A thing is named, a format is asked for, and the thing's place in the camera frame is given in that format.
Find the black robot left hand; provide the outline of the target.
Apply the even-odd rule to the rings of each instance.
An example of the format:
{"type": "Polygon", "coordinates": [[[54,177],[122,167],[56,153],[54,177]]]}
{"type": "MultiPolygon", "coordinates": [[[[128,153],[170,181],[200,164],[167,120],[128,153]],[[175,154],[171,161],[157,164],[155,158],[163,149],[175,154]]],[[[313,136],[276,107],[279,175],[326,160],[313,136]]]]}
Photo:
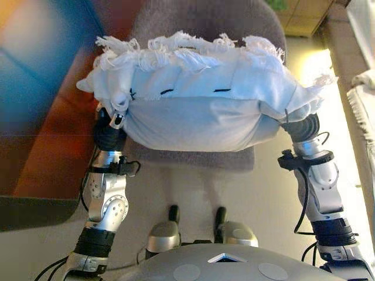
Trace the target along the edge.
{"type": "Polygon", "coordinates": [[[93,128],[93,138],[99,150],[123,151],[127,138],[126,133],[122,129],[124,116],[115,114],[113,117],[110,117],[107,110],[101,107],[96,117],[97,120],[93,128]]]}

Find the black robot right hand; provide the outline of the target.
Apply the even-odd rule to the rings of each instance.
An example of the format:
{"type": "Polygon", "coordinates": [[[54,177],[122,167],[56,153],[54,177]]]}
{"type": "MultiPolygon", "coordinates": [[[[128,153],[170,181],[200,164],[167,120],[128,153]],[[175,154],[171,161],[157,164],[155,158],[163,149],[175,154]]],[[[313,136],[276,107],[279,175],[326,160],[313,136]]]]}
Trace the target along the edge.
{"type": "Polygon", "coordinates": [[[285,123],[281,127],[291,137],[293,143],[308,141],[319,133],[319,117],[317,114],[310,114],[301,121],[285,123]]]}

